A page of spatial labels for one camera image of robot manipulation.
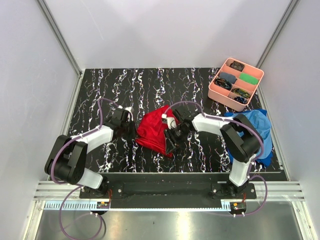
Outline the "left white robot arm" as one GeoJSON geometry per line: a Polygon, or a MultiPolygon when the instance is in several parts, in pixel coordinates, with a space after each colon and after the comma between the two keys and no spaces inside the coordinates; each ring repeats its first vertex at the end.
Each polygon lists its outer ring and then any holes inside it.
{"type": "Polygon", "coordinates": [[[108,194],[108,178],[86,168],[87,154],[122,136],[135,135],[132,107],[118,107],[102,126],[78,136],[60,135],[49,154],[44,172],[52,179],[81,185],[97,198],[108,194]]]}

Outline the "red cloth napkin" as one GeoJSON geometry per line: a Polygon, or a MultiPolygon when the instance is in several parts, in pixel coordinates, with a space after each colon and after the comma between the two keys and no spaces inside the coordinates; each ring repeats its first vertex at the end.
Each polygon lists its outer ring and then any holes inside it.
{"type": "Polygon", "coordinates": [[[145,114],[136,130],[137,138],[135,141],[142,147],[172,158],[172,153],[166,153],[164,130],[168,129],[168,125],[162,122],[162,114],[168,108],[169,105],[165,105],[145,114]]]}

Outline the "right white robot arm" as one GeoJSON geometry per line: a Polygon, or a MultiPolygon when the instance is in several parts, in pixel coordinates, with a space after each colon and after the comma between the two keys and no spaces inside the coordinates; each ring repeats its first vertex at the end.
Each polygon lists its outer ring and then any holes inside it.
{"type": "Polygon", "coordinates": [[[191,113],[175,109],[173,117],[165,111],[161,120],[164,130],[165,153],[180,148],[191,132],[206,132],[221,136],[233,157],[228,180],[222,185],[221,197],[240,198],[249,183],[252,161],[264,150],[263,138],[243,114],[236,117],[218,117],[204,112],[191,113]]]}

